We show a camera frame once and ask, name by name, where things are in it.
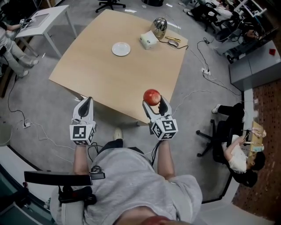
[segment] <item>red apple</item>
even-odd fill
[[[148,89],[144,93],[144,101],[147,102],[151,106],[157,105],[161,100],[160,93],[155,89]]]

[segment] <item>hand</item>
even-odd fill
[[[235,142],[238,144],[238,145],[243,145],[245,143],[245,139],[246,139],[246,136],[243,135],[241,137],[238,137]]]

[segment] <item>brown carpet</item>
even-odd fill
[[[254,88],[253,93],[259,100],[256,122],[267,132],[263,140],[266,164],[253,188],[239,186],[234,205],[281,224],[281,80]]]

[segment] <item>floor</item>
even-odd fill
[[[240,97],[235,97],[228,90],[202,77],[202,62],[191,50],[202,60],[196,43],[203,37],[211,41],[213,36],[204,31],[202,24],[195,22],[183,12],[183,7],[178,5],[178,0],[169,1],[169,4],[173,7],[165,4],[162,7],[151,7],[140,0],[121,0],[121,2],[126,4],[126,9],[136,11],[132,13],[133,15],[151,22],[157,17],[165,17],[167,21],[181,28],[177,29],[169,25],[169,29],[179,32],[189,40],[189,50],[186,51],[171,99],[173,110],[192,91],[214,91],[212,93],[192,93],[184,100],[184,103],[174,115],[179,132],[170,143],[176,173],[178,175],[194,175],[202,189],[203,199],[216,199],[225,187],[229,172],[226,166],[214,162],[210,153],[203,158],[196,156],[198,152],[203,151],[207,141],[197,136],[195,131],[200,129],[202,132],[210,133],[210,119],[214,118],[218,121],[222,118],[213,115],[211,109],[218,103],[234,105]],[[61,5],[65,4],[71,6],[70,15],[77,33],[81,33],[99,15],[99,13],[95,13],[95,10],[99,7],[97,0],[65,0],[61,3]],[[116,10],[124,12],[125,9],[116,8]],[[50,30],[49,34],[61,53],[64,53],[74,40],[72,30],[64,17]],[[22,110],[26,119],[41,124],[48,137],[57,145],[74,148],[75,146],[69,138],[68,126],[71,123],[74,107],[78,102],[64,88],[48,80],[59,60],[48,42],[42,37],[34,37],[30,44],[39,53],[38,59],[40,62],[30,69],[30,74],[27,77],[17,81],[10,96],[10,107],[11,109]],[[200,43],[199,47],[209,64],[211,74],[222,81],[229,89],[239,93],[230,84],[227,59],[217,55],[213,50],[213,47],[218,45],[219,43],[214,41],[210,45]],[[7,93],[10,92],[13,82],[14,78],[11,79]],[[0,99],[0,116],[8,123],[15,125],[23,119],[22,114],[20,112],[9,112],[7,98],[8,94],[4,99]],[[95,116],[97,133],[94,140],[99,145],[104,145],[112,140],[112,134],[117,126],[123,129],[125,146],[127,147],[136,146],[144,152],[150,152],[157,143],[156,138],[149,135],[148,127],[128,126],[131,119],[115,110],[95,103]],[[39,139],[41,139],[44,137],[44,133],[39,126],[37,127]],[[30,128],[23,129],[22,123],[18,123],[13,132],[11,146],[43,170],[72,170],[73,150],[56,147],[50,141],[38,141],[34,124]],[[90,154],[92,158],[95,157],[93,148],[90,150]]]

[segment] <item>red object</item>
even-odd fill
[[[272,49],[272,48],[271,48],[271,49],[269,50],[269,54],[275,55],[275,53],[276,53],[276,49]]]
[[[155,89],[148,89],[144,93],[144,101],[151,106],[157,105],[161,100],[160,93]]]

